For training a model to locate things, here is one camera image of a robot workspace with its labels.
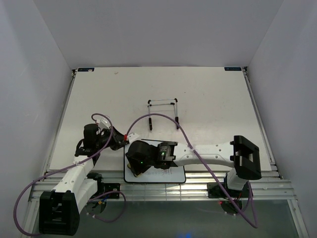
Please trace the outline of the yellow bone-shaped eraser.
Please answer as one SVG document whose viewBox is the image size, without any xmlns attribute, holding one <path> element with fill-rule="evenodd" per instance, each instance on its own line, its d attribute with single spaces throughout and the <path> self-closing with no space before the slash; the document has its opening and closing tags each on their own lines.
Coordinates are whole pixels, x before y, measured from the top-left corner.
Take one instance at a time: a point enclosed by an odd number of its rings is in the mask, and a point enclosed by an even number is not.
<svg viewBox="0 0 317 238">
<path fill-rule="evenodd" d="M 132 172 L 133 176 L 136 178 L 143 173 L 142 167 L 139 165 L 132 165 L 131 163 L 129 163 L 127 167 Z"/>
</svg>

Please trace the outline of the black-framed small whiteboard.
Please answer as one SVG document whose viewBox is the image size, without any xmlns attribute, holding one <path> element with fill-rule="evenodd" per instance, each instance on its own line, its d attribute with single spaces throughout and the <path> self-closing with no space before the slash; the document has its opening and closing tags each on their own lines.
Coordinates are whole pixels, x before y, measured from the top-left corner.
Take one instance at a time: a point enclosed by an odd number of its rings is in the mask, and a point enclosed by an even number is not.
<svg viewBox="0 0 317 238">
<path fill-rule="evenodd" d="M 158 145 L 158 140 L 152 140 L 152 145 Z M 156 169 L 154 167 L 149 168 L 146 172 L 138 176 L 133 176 L 132 172 L 127 168 L 127 159 L 125 158 L 124 147 L 124 181 L 126 183 L 184 183 L 185 169 L 184 167 L 171 167 L 170 169 Z"/>
</svg>

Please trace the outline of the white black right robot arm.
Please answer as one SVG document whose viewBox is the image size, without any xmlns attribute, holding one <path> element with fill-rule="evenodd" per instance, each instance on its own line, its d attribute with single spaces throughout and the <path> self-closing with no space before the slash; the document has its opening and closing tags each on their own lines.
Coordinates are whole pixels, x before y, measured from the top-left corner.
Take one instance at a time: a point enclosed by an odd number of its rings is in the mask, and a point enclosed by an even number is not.
<svg viewBox="0 0 317 238">
<path fill-rule="evenodd" d="M 218 165 L 230 169 L 223 189 L 235 197 L 246 182 L 262 178 L 258 146 L 240 135 L 230 142 L 190 148 L 176 141 L 140 139 L 133 133 L 123 155 L 124 180 L 129 183 L 184 183 L 185 166 Z"/>
</svg>

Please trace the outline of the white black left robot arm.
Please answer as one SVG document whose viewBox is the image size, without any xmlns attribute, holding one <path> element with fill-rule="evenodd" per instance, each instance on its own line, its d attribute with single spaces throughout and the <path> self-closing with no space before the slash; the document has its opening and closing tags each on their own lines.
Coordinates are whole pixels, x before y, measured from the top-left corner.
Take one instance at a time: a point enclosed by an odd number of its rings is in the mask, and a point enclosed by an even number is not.
<svg viewBox="0 0 317 238">
<path fill-rule="evenodd" d="M 73 167 L 67 169 L 62 180 L 40 196 L 39 232 L 41 234 L 73 236 L 76 234 L 80 213 L 88 202 L 104 210 L 107 199 L 122 195 L 118 184 L 108 185 L 102 175 L 92 172 L 101 151 L 113 151 L 128 144 L 124 135 L 113 126 L 87 124 L 83 139 L 75 150 Z"/>
</svg>

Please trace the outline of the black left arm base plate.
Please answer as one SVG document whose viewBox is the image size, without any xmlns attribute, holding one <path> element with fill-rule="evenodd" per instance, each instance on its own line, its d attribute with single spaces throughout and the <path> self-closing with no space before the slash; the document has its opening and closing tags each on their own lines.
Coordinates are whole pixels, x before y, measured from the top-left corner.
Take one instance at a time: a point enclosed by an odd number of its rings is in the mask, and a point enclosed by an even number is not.
<svg viewBox="0 0 317 238">
<path fill-rule="evenodd" d="M 119 198 L 119 193 L 114 193 L 115 191 L 120 191 L 120 184 L 119 183 L 102 183 L 102 194 L 111 192 L 104 195 L 101 199 L 102 200 L 107 200 L 107 199 L 118 199 Z"/>
</svg>

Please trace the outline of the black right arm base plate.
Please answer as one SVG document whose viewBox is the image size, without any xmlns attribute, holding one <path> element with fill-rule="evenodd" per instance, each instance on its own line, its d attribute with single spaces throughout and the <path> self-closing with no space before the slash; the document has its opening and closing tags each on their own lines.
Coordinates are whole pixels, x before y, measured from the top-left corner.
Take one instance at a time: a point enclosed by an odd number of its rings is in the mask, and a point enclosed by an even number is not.
<svg viewBox="0 0 317 238">
<path fill-rule="evenodd" d="M 249 182 L 245 183 L 242 190 L 232 190 L 226 187 L 224 182 L 221 182 L 221 185 L 226 189 L 227 193 L 234 200 L 238 200 L 239 198 L 249 198 L 250 192 L 253 195 L 253 192 L 250 190 Z M 209 182 L 207 183 L 207 192 L 208 198 L 224 198 L 227 199 L 227 195 L 220 188 L 220 185 L 217 182 Z"/>
</svg>

